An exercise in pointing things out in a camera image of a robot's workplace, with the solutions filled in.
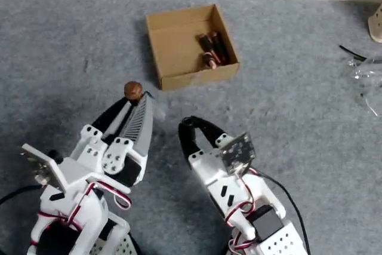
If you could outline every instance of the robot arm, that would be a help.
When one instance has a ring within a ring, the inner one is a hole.
[[[103,191],[130,208],[127,195],[144,176],[152,125],[153,100],[141,91],[85,125],[66,158],[23,145],[35,179],[45,186],[28,255],[139,254],[129,224],[109,211]]]
[[[199,128],[213,149],[201,150]],[[208,189],[226,223],[234,227],[228,254],[306,255],[280,200],[251,168],[255,151],[247,133],[233,138],[214,124],[191,116],[178,127],[187,162]]]

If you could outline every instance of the brown ball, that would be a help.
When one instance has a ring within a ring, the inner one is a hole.
[[[140,100],[143,96],[143,87],[140,83],[130,81],[125,84],[125,97],[131,101]]]

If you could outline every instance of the white plastic object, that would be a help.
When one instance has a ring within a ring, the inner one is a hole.
[[[382,43],[382,5],[369,17],[369,30],[371,38],[378,43]]]
[[[255,253],[261,255],[307,255],[303,241],[294,225],[289,222],[271,237],[255,247]]]

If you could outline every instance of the red and white wire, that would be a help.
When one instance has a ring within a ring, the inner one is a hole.
[[[239,177],[239,179],[241,180],[241,182],[244,184],[245,186],[245,189],[247,190],[248,194],[249,194],[249,198],[250,200],[246,200],[246,201],[242,201],[240,203],[238,203],[236,206],[234,206],[229,212],[228,214],[225,216],[224,218],[224,221],[226,222],[226,224],[230,227],[233,227],[233,225],[231,223],[229,223],[229,219],[231,218],[231,216],[240,208],[241,209],[241,212],[245,213],[245,214],[250,214],[252,213],[254,210],[255,210],[255,200],[253,198],[253,194],[251,192],[251,189],[249,188],[249,186],[245,183],[245,181],[243,180],[242,177]],[[250,204],[251,205],[251,208],[247,211],[243,210],[242,207],[246,206],[247,204]]]
[[[242,253],[235,250],[235,247],[233,246],[233,241],[234,241],[234,239],[231,239],[230,241],[228,241],[229,251],[234,255],[243,255]]]
[[[62,220],[64,222],[67,221],[67,217],[66,216],[48,214],[48,213],[45,213],[45,212],[42,212],[42,211],[39,211],[38,215],[44,216],[44,217],[49,217],[49,218],[60,219],[60,220]],[[71,225],[73,225],[74,228],[77,229],[77,231],[81,231],[82,230],[81,226],[78,223],[74,222],[74,221],[71,223]]]
[[[253,168],[249,168],[250,172],[257,175],[258,173],[256,172],[255,169]],[[233,207],[230,212],[228,213],[228,215],[224,218],[224,220],[226,221],[226,223],[233,227],[232,224],[230,224],[228,222],[228,220],[230,219],[230,217],[232,216],[233,213],[235,213],[236,210],[238,210],[239,208],[241,209],[241,212],[245,213],[245,214],[251,214],[254,210],[255,210],[255,201],[254,201],[254,197],[253,197],[253,194],[251,192],[251,189],[249,188],[249,186],[245,183],[245,181],[243,180],[242,177],[239,177],[240,180],[242,181],[242,183],[244,184],[246,190],[248,191],[249,193],[249,197],[250,197],[250,201],[244,201],[244,202],[240,202],[238,205],[236,205],[235,207]],[[242,207],[244,207],[245,205],[247,204],[250,204],[251,205],[251,208],[248,210],[248,211],[245,211],[242,209]],[[246,241],[243,241],[241,244],[238,244],[239,242],[239,239],[241,237],[242,233],[239,231],[238,234],[235,236],[235,238],[232,238],[229,242],[228,242],[228,249],[229,251],[234,254],[234,255],[242,255],[241,251],[240,250],[244,250],[244,249],[247,249],[249,248],[252,244],[253,244],[253,240],[246,240]]]
[[[122,210],[129,210],[131,207],[131,200],[130,198],[125,195],[124,193],[118,191],[117,189],[113,188],[112,186],[108,185],[105,182],[97,182],[102,188],[106,189],[110,193],[114,194],[114,202],[115,204]],[[120,198],[123,200],[123,203],[118,202],[117,198]]]
[[[88,187],[86,188],[86,190],[84,192],[84,195],[82,196],[82,198],[78,202],[77,206],[73,209],[73,211],[69,215],[69,217],[67,219],[68,224],[71,224],[73,222],[74,218],[78,214],[79,209],[81,208],[82,200],[85,198],[85,196],[87,196],[91,192],[91,190],[95,186],[99,186],[100,188],[103,188],[103,189],[109,191],[110,193],[114,194],[114,202],[115,202],[115,204],[120,209],[123,209],[123,210],[129,210],[130,209],[130,207],[131,207],[131,200],[130,200],[130,198],[127,195],[125,195],[124,193],[120,192],[119,190],[113,188],[111,185],[108,185],[107,183],[102,182],[102,181],[99,180],[97,182],[89,183]],[[117,198],[120,198],[121,200],[123,200],[123,202],[125,204],[122,204],[122,203],[118,202]]]

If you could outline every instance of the white bracket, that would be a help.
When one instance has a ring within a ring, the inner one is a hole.
[[[378,43],[382,43],[382,5],[369,17],[369,30],[371,38]]]

